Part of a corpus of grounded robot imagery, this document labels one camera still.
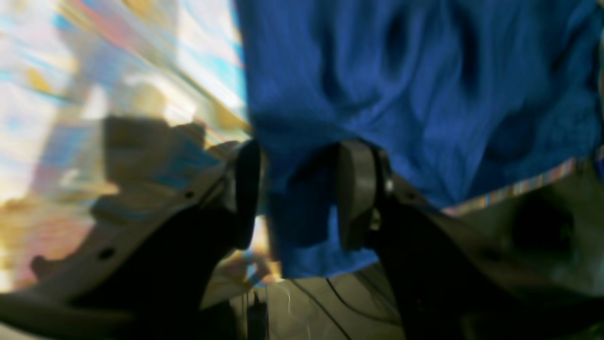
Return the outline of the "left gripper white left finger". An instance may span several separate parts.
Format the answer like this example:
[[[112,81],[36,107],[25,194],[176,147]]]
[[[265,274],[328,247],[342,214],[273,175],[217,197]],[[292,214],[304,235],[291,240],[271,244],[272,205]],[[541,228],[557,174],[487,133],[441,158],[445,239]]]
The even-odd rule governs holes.
[[[251,243],[260,173],[258,142],[238,144],[145,220],[2,294],[1,321],[58,340],[105,340],[195,314],[216,265]]]

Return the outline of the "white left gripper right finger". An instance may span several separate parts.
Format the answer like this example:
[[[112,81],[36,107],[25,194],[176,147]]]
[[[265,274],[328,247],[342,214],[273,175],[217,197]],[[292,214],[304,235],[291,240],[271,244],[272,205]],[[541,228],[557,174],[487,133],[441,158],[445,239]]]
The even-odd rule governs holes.
[[[391,170],[384,149],[338,147],[339,241],[373,249],[408,340],[555,340],[603,321],[603,299],[539,276]]]

